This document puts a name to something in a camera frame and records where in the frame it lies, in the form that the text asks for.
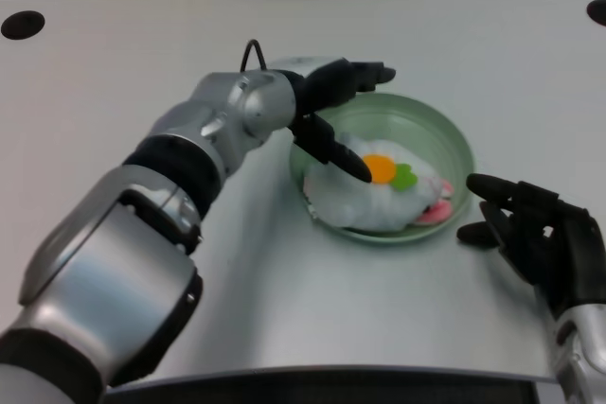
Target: white plush toy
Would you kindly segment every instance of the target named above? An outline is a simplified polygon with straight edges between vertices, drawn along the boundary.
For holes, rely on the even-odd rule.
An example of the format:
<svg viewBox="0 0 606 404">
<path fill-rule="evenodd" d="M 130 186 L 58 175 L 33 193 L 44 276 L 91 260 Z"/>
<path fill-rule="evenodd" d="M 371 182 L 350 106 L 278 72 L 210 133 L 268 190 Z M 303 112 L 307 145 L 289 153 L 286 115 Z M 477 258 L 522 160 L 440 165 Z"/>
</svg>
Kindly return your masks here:
<svg viewBox="0 0 606 404">
<path fill-rule="evenodd" d="M 415 223 L 442 222 L 452 214 L 452 186 L 410 150 L 385 140 L 343 133 L 340 142 L 365 161 L 372 183 L 333 164 L 307 169 L 303 191 L 318 218 L 336 226 L 373 232 L 400 231 Z"/>
</svg>

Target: green bowl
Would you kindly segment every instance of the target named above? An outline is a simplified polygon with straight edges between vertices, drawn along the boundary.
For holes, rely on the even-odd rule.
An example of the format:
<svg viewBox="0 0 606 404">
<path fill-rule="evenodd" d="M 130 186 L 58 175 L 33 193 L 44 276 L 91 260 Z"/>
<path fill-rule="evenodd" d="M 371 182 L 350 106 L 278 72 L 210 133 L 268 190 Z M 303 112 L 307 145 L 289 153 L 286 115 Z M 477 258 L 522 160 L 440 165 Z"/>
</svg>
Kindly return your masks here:
<svg viewBox="0 0 606 404">
<path fill-rule="evenodd" d="M 387 139 L 411 150 L 453 184 L 454 195 L 451 198 L 453 215 L 434 226 L 409 226 L 399 232 L 385 234 L 337 228 L 321 220 L 318 222 L 348 237 L 375 243 L 401 243 L 444 229 L 469 205 L 472 195 L 465 186 L 465 180 L 474 172 L 472 150 L 455 124 L 434 108 L 411 98 L 375 93 L 358 95 L 349 103 L 327 109 L 321 115 L 332 125 L 337 136 L 340 132 L 352 132 L 366 140 Z M 293 145 L 291 176 L 308 208 L 310 205 L 302 190 L 303 179 L 307 167 L 315 162 L 309 154 Z"/>
</svg>

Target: orange circle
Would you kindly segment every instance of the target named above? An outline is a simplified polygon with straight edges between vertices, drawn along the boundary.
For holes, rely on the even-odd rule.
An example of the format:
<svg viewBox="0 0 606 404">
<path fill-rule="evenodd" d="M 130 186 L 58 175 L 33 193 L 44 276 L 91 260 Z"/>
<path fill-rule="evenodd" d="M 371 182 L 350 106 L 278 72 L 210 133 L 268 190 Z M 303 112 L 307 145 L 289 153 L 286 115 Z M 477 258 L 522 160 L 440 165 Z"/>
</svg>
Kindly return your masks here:
<svg viewBox="0 0 606 404">
<path fill-rule="evenodd" d="M 366 155 L 362 160 L 370 169 L 373 184 L 388 184 L 396 176 L 396 164 L 386 156 Z"/>
</svg>

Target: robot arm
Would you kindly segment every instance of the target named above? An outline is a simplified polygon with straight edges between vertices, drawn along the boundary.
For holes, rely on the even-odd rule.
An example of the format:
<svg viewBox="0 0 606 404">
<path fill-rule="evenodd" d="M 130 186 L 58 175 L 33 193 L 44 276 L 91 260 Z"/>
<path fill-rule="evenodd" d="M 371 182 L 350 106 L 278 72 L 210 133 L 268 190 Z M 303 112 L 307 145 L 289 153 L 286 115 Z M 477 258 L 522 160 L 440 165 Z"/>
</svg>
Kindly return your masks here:
<svg viewBox="0 0 606 404">
<path fill-rule="evenodd" d="M 596 220 L 533 184 L 472 174 L 467 186 L 485 199 L 486 220 L 461 227 L 458 238 L 498 246 L 544 300 L 552 364 L 568 402 L 606 403 L 606 250 Z"/>
<path fill-rule="evenodd" d="M 202 297 L 188 257 L 201 221 L 273 131 L 291 128 L 320 161 L 370 180 L 314 113 L 395 72 L 344 59 L 281 65 L 208 75 L 43 242 L 27 267 L 23 310 L 0 337 L 1 402 L 91 404 L 108 385 L 151 373 Z"/>
</svg>

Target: table surface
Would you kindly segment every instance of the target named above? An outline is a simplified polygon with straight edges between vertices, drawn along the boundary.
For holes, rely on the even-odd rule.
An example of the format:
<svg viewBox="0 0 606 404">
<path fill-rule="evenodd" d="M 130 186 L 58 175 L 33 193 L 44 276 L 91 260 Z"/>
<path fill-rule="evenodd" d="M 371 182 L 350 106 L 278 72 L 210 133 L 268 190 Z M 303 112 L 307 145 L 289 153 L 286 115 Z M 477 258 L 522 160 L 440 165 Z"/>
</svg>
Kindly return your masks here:
<svg viewBox="0 0 606 404">
<path fill-rule="evenodd" d="M 384 90 L 449 116 L 479 171 L 606 224 L 606 28 L 590 1 L 0 0 L 0 18 L 46 19 L 0 40 L 0 325 L 46 233 L 253 37 L 269 60 L 385 61 L 398 75 Z M 297 200 L 290 142 L 250 153 L 213 205 L 194 256 L 204 299 L 156 378 L 315 364 L 552 378 L 532 289 L 496 252 L 457 244 L 455 226 L 378 249 L 326 231 Z"/>
</svg>

